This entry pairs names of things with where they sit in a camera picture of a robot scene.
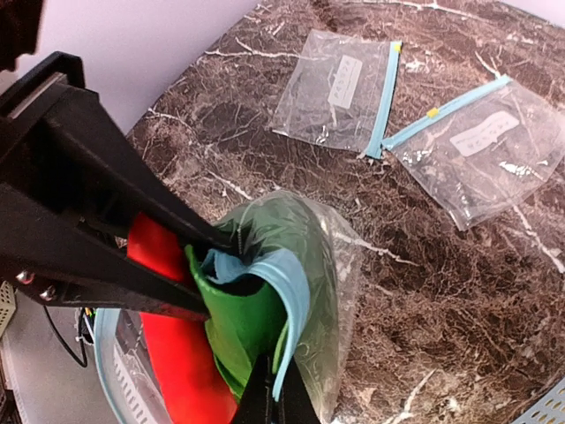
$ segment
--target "marble table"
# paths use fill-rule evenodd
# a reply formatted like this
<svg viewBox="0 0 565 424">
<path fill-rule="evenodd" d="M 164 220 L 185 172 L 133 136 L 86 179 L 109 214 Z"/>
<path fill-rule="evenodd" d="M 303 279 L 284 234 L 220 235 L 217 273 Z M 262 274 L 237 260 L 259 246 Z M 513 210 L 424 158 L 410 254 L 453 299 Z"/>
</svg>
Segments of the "marble table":
<svg viewBox="0 0 565 424">
<path fill-rule="evenodd" d="M 565 166 L 460 232 L 393 156 L 271 133 L 312 28 L 404 41 L 389 134 L 497 72 L 565 109 L 565 30 L 489 0 L 266 1 L 130 134 L 210 220 L 284 188 L 338 209 L 367 243 L 336 422 L 511 422 L 565 375 Z"/>
</svg>

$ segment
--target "ziplock bag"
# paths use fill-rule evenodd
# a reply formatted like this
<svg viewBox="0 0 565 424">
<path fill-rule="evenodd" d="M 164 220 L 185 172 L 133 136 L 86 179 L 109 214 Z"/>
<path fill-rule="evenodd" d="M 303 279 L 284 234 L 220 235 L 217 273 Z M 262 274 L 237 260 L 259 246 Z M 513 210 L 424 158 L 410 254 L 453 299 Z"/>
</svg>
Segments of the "ziplock bag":
<svg viewBox="0 0 565 424">
<path fill-rule="evenodd" d="M 565 121 L 504 76 L 383 142 L 460 231 L 516 205 L 565 155 Z"/>
<path fill-rule="evenodd" d="M 353 264 L 364 258 L 352 242 L 358 235 L 332 208 L 286 192 L 234 209 L 217 227 L 237 241 L 245 266 L 286 250 L 298 258 L 310 307 L 294 358 L 314 410 L 330 422 L 355 319 L 361 275 Z"/>
<path fill-rule="evenodd" d="M 380 157 L 401 47 L 312 30 L 270 127 L 293 139 Z"/>
</svg>

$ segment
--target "blue zipper seal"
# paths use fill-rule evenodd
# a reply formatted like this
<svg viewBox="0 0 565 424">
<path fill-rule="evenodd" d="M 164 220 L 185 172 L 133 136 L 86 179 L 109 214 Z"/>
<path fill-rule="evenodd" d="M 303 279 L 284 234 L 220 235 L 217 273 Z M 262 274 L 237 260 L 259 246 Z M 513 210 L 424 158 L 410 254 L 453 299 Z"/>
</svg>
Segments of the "blue zipper seal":
<svg viewBox="0 0 565 424">
<path fill-rule="evenodd" d="M 398 71 L 398 62 L 400 60 L 400 52 L 403 42 L 391 42 L 390 52 L 388 53 L 387 75 L 385 76 L 382 95 L 380 95 L 379 111 L 374 121 L 373 133 L 365 150 L 365 155 L 375 159 L 380 159 L 382 148 L 381 144 L 387 129 L 388 115 L 390 106 L 392 105 L 392 96 L 395 92 L 396 73 Z"/>
<path fill-rule="evenodd" d="M 278 249 L 264 254 L 249 265 L 244 265 L 238 258 L 215 249 L 210 249 L 202 264 L 211 267 L 215 277 L 209 279 L 216 284 L 232 284 L 242 275 L 258 276 L 270 284 L 281 297 L 287 312 L 285 325 L 285 348 L 280 360 L 273 385 L 273 399 L 279 401 L 283 390 L 284 376 L 298 346 L 298 341 L 308 320 L 310 312 L 310 286 L 308 277 L 297 256 L 289 249 Z"/>
<path fill-rule="evenodd" d="M 400 132 L 397 132 L 392 137 L 388 137 L 387 139 L 383 140 L 382 146 L 386 150 L 392 150 L 396 146 L 403 144 L 407 139 L 413 137 L 420 131 L 425 130 L 428 126 L 436 123 L 440 119 L 443 119 L 453 112 L 460 110 L 465 106 L 468 106 L 469 104 L 477 101 L 482 97 L 485 97 L 486 95 L 491 94 L 493 91 L 503 88 L 511 81 L 513 80 L 508 75 L 503 75 L 500 78 L 485 84 L 484 86 L 474 88 L 464 95 L 460 95 L 451 102 L 448 102 L 437 110 L 434 110 L 436 113 L 433 116 L 431 116 L 431 114 L 426 115 L 413 124 L 408 125 Z"/>
</svg>

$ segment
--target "wire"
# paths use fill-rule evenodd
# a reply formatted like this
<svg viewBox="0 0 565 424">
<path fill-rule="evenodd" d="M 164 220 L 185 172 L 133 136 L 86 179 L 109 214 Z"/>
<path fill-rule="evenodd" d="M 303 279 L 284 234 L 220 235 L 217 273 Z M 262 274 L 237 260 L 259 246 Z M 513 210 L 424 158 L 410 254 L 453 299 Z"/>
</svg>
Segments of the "wire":
<svg viewBox="0 0 565 424">
<path fill-rule="evenodd" d="M 79 325 L 78 325 L 79 343 L 80 343 L 80 350 L 82 353 L 82 360 L 76 355 L 75 352 L 72 351 L 71 347 L 67 344 L 67 342 L 64 341 L 63 336 L 61 336 L 61 333 L 59 333 L 59 330 L 57 329 L 55 323 L 51 319 L 51 315 L 47 307 L 44 306 L 43 310 L 45 311 L 45 316 L 47 316 L 47 321 L 49 321 L 49 325 L 51 326 L 51 329 L 53 329 L 53 332 L 55 333 L 56 338 L 59 340 L 59 343 L 61 343 L 63 348 L 72 356 L 72 358 L 75 360 L 77 364 L 79 364 L 83 368 L 86 368 L 88 366 L 88 358 L 87 358 L 87 352 L 85 350 L 85 342 L 82 339 L 82 319 L 85 314 L 84 308 L 80 310 Z"/>
<path fill-rule="evenodd" d="M 90 325 L 89 318 L 87 316 L 85 316 L 84 319 L 85 319 L 85 324 L 87 325 L 88 334 L 90 334 L 90 338 L 94 342 L 94 332 L 92 330 L 92 326 Z"/>
</svg>

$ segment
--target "green fabric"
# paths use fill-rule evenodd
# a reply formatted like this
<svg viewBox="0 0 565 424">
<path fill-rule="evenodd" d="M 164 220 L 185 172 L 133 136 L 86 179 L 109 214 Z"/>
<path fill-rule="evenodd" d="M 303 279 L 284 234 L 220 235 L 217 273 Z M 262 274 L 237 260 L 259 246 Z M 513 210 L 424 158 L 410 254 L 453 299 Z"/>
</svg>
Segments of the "green fabric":
<svg viewBox="0 0 565 424">
<path fill-rule="evenodd" d="M 279 338 L 273 361 L 276 370 L 273 399 L 278 402 L 284 378 L 297 349 L 310 312 L 310 286 L 304 267 L 289 249 L 277 249 L 243 262 L 236 256 L 210 249 L 201 264 L 208 281 L 223 292 L 249 295 L 263 284 L 270 285 L 281 298 L 288 320 L 284 335 Z"/>
<path fill-rule="evenodd" d="M 281 366 L 281 359 L 284 354 L 284 346 L 286 344 L 286 337 L 289 335 L 289 320 L 284 323 L 284 328 L 282 329 L 279 341 L 276 343 L 275 354 L 273 355 L 273 368 L 272 373 L 276 374 L 279 371 L 279 366 Z"/>
<path fill-rule="evenodd" d="M 223 379 L 237 401 L 243 396 L 256 358 L 272 352 L 284 337 L 286 311 L 269 285 L 253 295 L 236 296 L 208 281 L 191 246 L 185 249 L 191 273 L 210 311 L 205 323 L 208 341 Z"/>
<path fill-rule="evenodd" d="M 216 227 L 231 235 L 247 263 L 281 248 L 291 250 L 302 263 L 310 314 L 294 359 L 313 404 L 321 405 L 328 381 L 339 375 L 339 324 L 334 257 L 316 211 L 313 202 L 276 192 L 232 210 Z M 280 340 L 275 354 L 281 353 L 283 343 Z"/>
</svg>

